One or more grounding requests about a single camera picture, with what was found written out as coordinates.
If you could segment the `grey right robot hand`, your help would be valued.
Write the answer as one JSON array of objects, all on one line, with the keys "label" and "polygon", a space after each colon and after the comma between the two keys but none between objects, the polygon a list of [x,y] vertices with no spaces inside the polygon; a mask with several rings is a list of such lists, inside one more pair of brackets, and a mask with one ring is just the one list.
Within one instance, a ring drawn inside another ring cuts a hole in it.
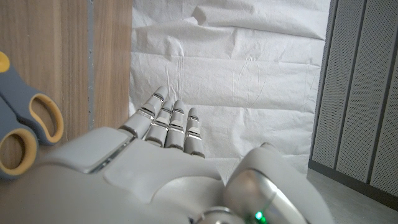
[{"label": "grey right robot hand", "polygon": [[332,223],[316,188],[271,144],[227,181],[205,158],[198,112],[158,88],[119,129],[41,158],[1,197],[2,223]]}]

